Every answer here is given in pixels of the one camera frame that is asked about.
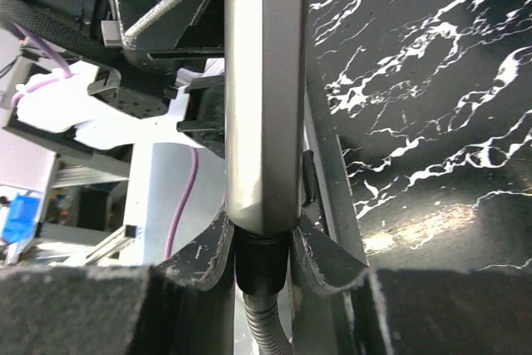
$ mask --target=black cable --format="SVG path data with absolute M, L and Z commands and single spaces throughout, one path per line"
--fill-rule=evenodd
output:
M 17 62 L 18 57 L 15 57 L 15 59 L 7 64 L 2 70 L 0 71 L 0 79 L 4 78 L 13 68 L 15 65 L 15 62 Z

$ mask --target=light blue object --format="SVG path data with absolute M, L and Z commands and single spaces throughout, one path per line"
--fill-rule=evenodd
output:
M 4 240 L 8 243 L 17 243 L 32 235 L 39 202 L 40 199 L 35 197 L 17 195 L 9 205 L 9 213 L 2 233 Z

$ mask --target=flexible metal hose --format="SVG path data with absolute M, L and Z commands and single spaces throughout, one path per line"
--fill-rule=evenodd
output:
M 261 355 L 290 355 L 292 345 L 284 334 L 277 310 L 277 297 L 244 294 L 249 329 Z

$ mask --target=metal frame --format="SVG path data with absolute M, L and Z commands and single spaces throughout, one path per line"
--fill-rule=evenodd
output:
M 111 233 L 101 230 L 38 222 L 32 245 L 43 241 L 59 241 L 62 243 L 93 246 L 106 240 L 110 235 Z
M 97 264 L 98 261 L 122 251 L 135 240 L 135 237 L 136 226 L 124 225 L 95 245 L 82 259 L 77 255 L 73 255 L 64 264 L 73 266 Z
M 298 222 L 307 10 L 306 0 L 225 0 L 227 213 L 256 234 Z
M 353 257 L 367 264 L 340 142 L 312 46 L 307 49 L 305 133 L 308 148 L 314 155 L 328 235 Z
M 93 170 L 86 166 L 75 165 L 59 170 L 57 172 L 56 181 L 52 184 L 52 188 L 97 185 L 106 182 L 122 182 L 123 180 L 128 180 L 128 177 L 128 175 L 124 176 L 124 174 L 110 174 L 101 170 Z

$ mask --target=white wall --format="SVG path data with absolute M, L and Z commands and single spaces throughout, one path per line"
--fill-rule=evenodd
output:
M 0 69 L 18 54 L 18 40 L 9 32 L 0 30 Z M 11 74 L 0 80 L 0 92 L 6 90 Z M 3 121 L 7 111 L 0 109 Z M 0 129 L 0 185 L 43 191 L 54 153 Z

